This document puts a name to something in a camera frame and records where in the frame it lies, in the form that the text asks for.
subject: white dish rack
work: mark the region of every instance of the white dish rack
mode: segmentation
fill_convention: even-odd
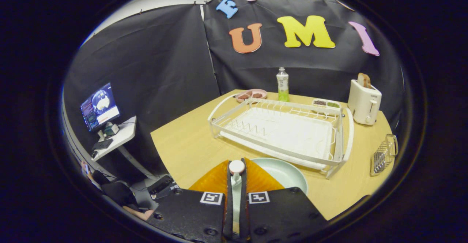
[[[351,152],[354,123],[348,108],[303,105],[248,98],[227,113],[208,117],[214,138],[222,136],[261,153],[321,170],[331,178]],[[343,151],[342,120],[349,120],[349,138]]]

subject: bread slice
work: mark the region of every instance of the bread slice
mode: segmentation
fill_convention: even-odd
[[[358,84],[366,88],[372,88],[371,78],[369,78],[369,76],[364,73],[358,74]]]

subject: bottle cap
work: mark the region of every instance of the bottle cap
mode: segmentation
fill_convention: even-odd
[[[245,164],[240,160],[231,161],[231,163],[229,164],[229,171],[231,172],[231,175],[233,175],[234,173],[238,173],[240,175],[244,170]]]

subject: table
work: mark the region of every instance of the table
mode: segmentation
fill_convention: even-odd
[[[216,105],[229,95],[244,90],[233,90],[210,101],[170,123],[151,132],[162,162],[181,188],[189,188],[206,172],[225,160],[240,160],[243,157],[271,158],[226,138],[213,138],[207,118]],[[278,93],[269,93],[267,99],[278,100]],[[314,98],[289,96],[290,102],[311,105]],[[234,108],[239,103],[235,98],[226,101],[214,117]],[[354,122],[354,140],[349,161],[327,180],[318,170],[295,165],[304,174],[309,191],[307,197],[324,218],[330,220],[363,196],[372,194],[386,180],[393,163],[378,176],[370,176],[370,158],[391,129],[384,114],[379,111],[377,122],[361,125]],[[348,132],[344,130],[347,142]]]
[[[130,119],[124,121],[119,125],[119,131],[110,137],[113,139],[112,143],[110,143],[109,147],[97,150],[97,154],[92,161],[97,161],[100,158],[103,158],[104,155],[110,153],[111,151],[117,149],[124,155],[124,157],[132,163],[139,171],[141,171],[147,178],[157,181],[156,178],[152,173],[150,173],[146,168],[144,168],[135,158],[127,151],[127,149],[123,146],[124,143],[133,139],[135,137],[135,130],[137,125],[137,117],[133,116]]]

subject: computer screen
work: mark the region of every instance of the computer screen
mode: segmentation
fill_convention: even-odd
[[[110,83],[94,92],[81,106],[83,118],[89,131],[120,116]]]

